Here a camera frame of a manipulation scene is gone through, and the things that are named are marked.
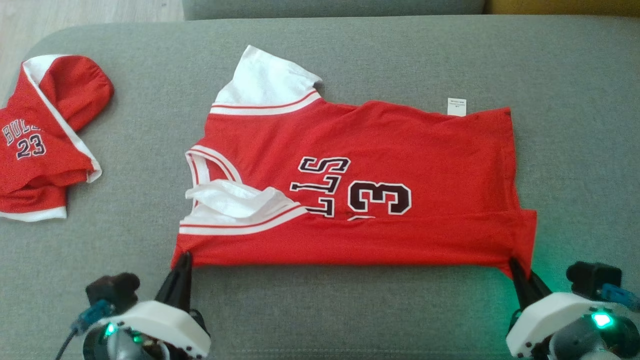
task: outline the gray couch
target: gray couch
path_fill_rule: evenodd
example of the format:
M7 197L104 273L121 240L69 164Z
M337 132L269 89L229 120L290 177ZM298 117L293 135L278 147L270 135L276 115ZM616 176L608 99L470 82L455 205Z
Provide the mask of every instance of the gray couch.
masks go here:
M482 13L484 0L182 0L185 20Z
M81 131L104 175L68 192L68 219L0 221L0 358L51 359L84 286L134 272L158 290L190 202L184 151L247 44L320 75L323 96L446 111L510 106L534 269L603 261L640 291L640 20L579 16L235 19L83 26L27 57L83 54L116 94ZM511 281L478 267L207 267L193 306L212 359L509 359ZM65 359L80 359L75 340Z

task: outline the cable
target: cable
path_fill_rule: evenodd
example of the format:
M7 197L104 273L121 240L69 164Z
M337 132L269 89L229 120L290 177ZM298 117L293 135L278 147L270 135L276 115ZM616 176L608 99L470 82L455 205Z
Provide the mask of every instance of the cable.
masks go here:
M91 325L95 324L100 319L111 316L113 311L113 305L111 305L107 300L100 300L92 307L84 310L80 315L78 315L78 319L71 324L71 330L75 330L76 335L82 335L91 327Z
M56 355L56 360L60 360L62 359L62 354L65 353L65 350L67 349L67 346L69 346L69 343L71 342L71 340L73 340L74 336L76 336L77 334L77 330L71 330L71 333L69 334L69 336L67 336L67 339L65 340L65 343L62 344L62 347L60 348L60 351L58 351L58 355Z
M631 291L621 289L613 284L603 284L599 294L603 300L623 304L631 311L640 313L640 297Z

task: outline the red jersey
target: red jersey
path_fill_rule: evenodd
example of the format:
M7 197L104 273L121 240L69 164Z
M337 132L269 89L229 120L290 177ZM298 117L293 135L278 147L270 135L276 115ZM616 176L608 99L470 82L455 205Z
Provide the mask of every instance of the red jersey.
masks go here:
M85 56L43 55L22 63L15 92L0 109L0 217L67 217L67 186L102 174L76 131L112 94L109 78Z
M174 262L529 269L508 109L455 117L326 102L320 78L248 47L186 154Z

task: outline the white tag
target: white tag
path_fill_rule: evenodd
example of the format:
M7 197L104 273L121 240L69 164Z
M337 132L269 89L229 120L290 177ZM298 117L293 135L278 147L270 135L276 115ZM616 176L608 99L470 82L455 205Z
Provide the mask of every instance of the white tag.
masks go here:
M465 116L467 114L467 100L449 98L447 106L447 115Z

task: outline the red stripe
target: red stripe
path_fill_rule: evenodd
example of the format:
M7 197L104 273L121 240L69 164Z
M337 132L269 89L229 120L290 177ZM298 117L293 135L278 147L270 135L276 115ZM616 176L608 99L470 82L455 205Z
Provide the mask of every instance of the red stripe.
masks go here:
M303 102L307 97L310 97L313 94L317 94L317 91L312 91L309 94L307 94L306 96L304 96L302 99L298 100L298 101L294 101L294 102L290 102L289 104L284 104L284 105L276 105L276 106L231 106L231 105L215 105L213 104L211 107L212 108L227 108L227 109L278 109L278 108L286 108L287 106L291 106L291 105L295 105L298 103Z
M200 184L200 178L198 177L198 167L196 166L196 162L193 160L193 156L189 155L189 159L191 159L191 164L193 165L193 173L196 177L196 185Z
M230 179L229 179L229 180L231 180L231 181L237 181L237 180L235 179L235 177L234 177L234 173L233 173L233 172L231 172L231 170L227 167L227 165L225 164L225 162L224 162L222 159L217 158L217 157L215 157L215 156L213 156L213 155L211 155L211 154L208 154L208 153L206 153L206 152L204 152L204 151L201 151L201 150L191 149L190 151L197 152L197 153L200 153L201 155L206 155L206 156L208 156L208 157L210 157L210 158L214 158L214 159L216 159L216 160L220 161L220 164L222 164L222 167L227 171L227 174L229 174L229 176L230 176Z
M279 217L281 217L284 214L290 213L292 211L294 211L295 209L301 208L302 205L298 205L295 208L291 208L281 214L277 214L276 216L274 216L273 218L270 218L269 220L265 220L263 222L259 222L258 224L251 224L251 225L239 225L239 226L232 226L232 225L225 225L225 226L221 226L221 225L195 225L195 224L182 224L180 225L180 227L213 227L216 229L241 229L244 227L254 227L254 226L260 226L260 225L264 225L270 221L273 221Z

